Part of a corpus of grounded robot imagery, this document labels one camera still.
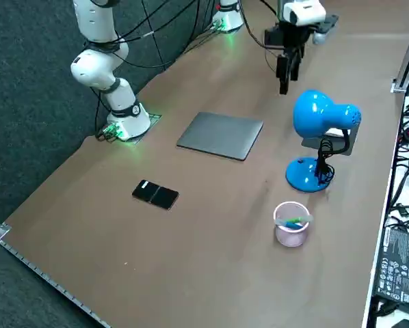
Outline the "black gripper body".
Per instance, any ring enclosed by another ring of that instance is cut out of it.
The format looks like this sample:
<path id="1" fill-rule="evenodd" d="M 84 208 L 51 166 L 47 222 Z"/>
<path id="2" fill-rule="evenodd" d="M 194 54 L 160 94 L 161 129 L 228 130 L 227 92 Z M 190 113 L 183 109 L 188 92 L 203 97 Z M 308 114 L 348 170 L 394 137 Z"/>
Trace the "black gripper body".
<path id="1" fill-rule="evenodd" d="M 283 33 L 283 47 L 285 53 L 304 54 L 304 47 L 311 35 L 311 29 L 307 26 L 298 27 L 291 23 L 281 22 Z"/>

